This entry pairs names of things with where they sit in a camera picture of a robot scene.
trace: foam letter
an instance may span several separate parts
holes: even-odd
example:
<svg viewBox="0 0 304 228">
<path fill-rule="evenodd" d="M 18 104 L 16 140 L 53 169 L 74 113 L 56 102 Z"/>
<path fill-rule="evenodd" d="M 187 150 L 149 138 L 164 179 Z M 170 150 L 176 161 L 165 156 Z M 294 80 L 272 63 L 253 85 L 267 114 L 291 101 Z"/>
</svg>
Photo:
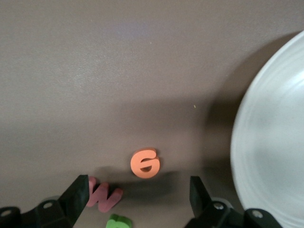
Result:
<svg viewBox="0 0 304 228">
<path fill-rule="evenodd" d="M 131 159 L 132 172 L 144 179 L 155 176 L 160 170 L 160 166 L 160 159 L 157 157 L 154 148 L 141 149 L 135 152 Z"/>
<path fill-rule="evenodd" d="M 132 222 L 127 217 L 112 214 L 105 228 L 132 228 Z"/>
<path fill-rule="evenodd" d="M 92 207 L 98 202 L 98 209 L 101 212 L 108 212 L 116 203 L 120 201 L 123 196 L 122 189 L 115 189 L 112 195 L 108 198 L 109 183 L 101 183 L 93 192 L 95 185 L 96 178 L 89 177 L 90 198 L 86 204 L 87 207 Z"/>
</svg>

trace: orange foam number 6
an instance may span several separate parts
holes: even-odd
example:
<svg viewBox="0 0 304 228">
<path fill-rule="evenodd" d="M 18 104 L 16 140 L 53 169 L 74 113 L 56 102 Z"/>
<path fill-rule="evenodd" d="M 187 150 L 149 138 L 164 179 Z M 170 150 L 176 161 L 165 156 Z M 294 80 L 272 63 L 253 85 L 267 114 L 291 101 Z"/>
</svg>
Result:
<svg viewBox="0 0 304 228">
<path fill-rule="evenodd" d="M 151 178 L 160 170 L 160 159 L 154 148 L 136 151 L 131 159 L 131 169 L 140 178 Z"/>
</svg>

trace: white bowl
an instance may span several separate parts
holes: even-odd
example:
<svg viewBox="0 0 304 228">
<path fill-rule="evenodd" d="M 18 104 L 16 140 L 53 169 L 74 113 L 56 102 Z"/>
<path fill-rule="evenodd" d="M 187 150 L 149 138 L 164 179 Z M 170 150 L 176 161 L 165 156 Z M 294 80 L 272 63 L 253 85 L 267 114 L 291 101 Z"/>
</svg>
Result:
<svg viewBox="0 0 304 228">
<path fill-rule="evenodd" d="M 245 209 L 265 209 L 284 228 L 304 228 L 304 32 L 272 56 L 246 92 L 231 166 Z"/>
</svg>

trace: pink foam letter w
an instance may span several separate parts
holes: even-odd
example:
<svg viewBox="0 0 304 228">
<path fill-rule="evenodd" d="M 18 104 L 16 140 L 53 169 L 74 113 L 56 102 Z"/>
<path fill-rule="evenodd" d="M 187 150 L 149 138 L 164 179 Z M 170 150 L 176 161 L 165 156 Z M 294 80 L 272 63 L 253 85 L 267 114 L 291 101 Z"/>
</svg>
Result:
<svg viewBox="0 0 304 228">
<path fill-rule="evenodd" d="M 92 207 L 98 202 L 98 209 L 101 212 L 108 212 L 123 196 L 122 189 L 115 189 L 112 195 L 108 198 L 109 183 L 101 183 L 93 192 L 95 185 L 96 178 L 89 177 L 90 198 L 86 204 L 87 207 Z"/>
</svg>

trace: black plastic mount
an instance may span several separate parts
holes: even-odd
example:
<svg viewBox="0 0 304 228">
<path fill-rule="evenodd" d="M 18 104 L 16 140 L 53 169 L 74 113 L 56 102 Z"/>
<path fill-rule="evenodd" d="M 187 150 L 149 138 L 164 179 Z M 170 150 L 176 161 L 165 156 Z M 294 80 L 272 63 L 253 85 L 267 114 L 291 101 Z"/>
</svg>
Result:
<svg viewBox="0 0 304 228">
<path fill-rule="evenodd" d="M 0 208 L 0 228 L 72 228 L 89 200 L 87 175 L 80 175 L 58 200 L 47 200 L 24 214 Z"/>
<path fill-rule="evenodd" d="M 185 228 L 282 228 L 262 209 L 247 209 L 243 215 L 225 203 L 213 201 L 199 177 L 190 178 L 190 204 L 193 219 Z"/>
</svg>

